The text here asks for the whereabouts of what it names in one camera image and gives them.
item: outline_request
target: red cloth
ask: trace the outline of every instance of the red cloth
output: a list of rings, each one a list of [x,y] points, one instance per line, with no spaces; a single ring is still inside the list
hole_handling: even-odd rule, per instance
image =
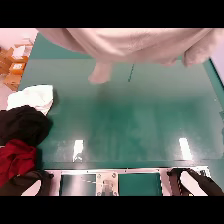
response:
[[[12,177],[25,174],[36,167],[36,148],[13,139],[0,148],[0,186]]]

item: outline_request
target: pink fabric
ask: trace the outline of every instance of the pink fabric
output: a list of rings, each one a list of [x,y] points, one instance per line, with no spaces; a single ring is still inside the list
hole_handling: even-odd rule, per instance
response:
[[[203,63],[224,38],[223,28],[38,28],[50,41],[97,59],[91,82],[109,81],[112,63]]]

